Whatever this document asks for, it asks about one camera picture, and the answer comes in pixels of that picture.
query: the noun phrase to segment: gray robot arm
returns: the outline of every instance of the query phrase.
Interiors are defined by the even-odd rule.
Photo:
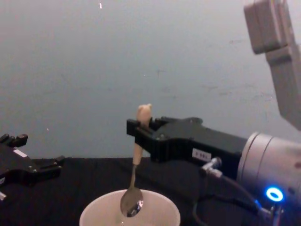
[[[301,130],[301,58],[286,0],[248,0],[246,24],[255,54],[265,53],[281,116]]]

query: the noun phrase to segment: metal cylinder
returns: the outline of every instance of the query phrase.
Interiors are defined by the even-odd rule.
[[[252,134],[242,152],[237,181],[259,196],[276,187],[285,203],[301,206],[301,144]]]

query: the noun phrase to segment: white bowl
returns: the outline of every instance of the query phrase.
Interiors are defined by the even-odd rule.
[[[126,190],[120,190],[92,201],[82,212],[79,226],[180,226],[179,210],[170,199],[156,192],[141,191],[143,206],[136,216],[122,215],[120,200]]]

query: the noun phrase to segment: bowl rim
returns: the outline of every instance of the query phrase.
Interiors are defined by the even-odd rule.
[[[125,191],[126,191],[126,189],[113,191],[113,192],[104,194],[104,195],[102,195],[102,196],[100,196],[100,197],[94,199],[92,202],[90,202],[90,203],[84,208],[84,210],[83,210],[82,213],[81,213],[81,216],[80,216],[80,218],[79,218],[79,226],[83,226],[83,218],[84,218],[85,214],[90,210],[90,208],[93,206],[93,204],[94,204],[95,202],[97,202],[97,201],[99,201],[99,200],[105,198],[106,196],[109,196],[109,195],[112,195],[112,194],[116,194],[116,193],[125,192]],[[161,197],[161,198],[164,199],[165,201],[169,202],[169,203],[173,206],[173,208],[174,208],[174,210],[175,210],[175,212],[176,212],[176,225],[175,225],[175,226],[180,226],[181,215],[180,215],[180,212],[179,212],[178,207],[174,204],[173,201],[171,201],[171,200],[170,200],[169,198],[167,198],[166,196],[164,196],[164,195],[162,195],[162,194],[160,194],[160,193],[157,193],[157,192],[153,192],[153,191],[149,191],[149,190],[143,190],[143,189],[141,189],[141,191],[142,191],[142,193],[154,194],[154,195],[156,195],[156,196]]]

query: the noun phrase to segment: spoon bowl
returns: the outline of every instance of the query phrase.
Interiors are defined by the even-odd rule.
[[[139,188],[130,187],[121,197],[120,209],[122,214],[127,218],[136,216],[142,206],[143,195]]]

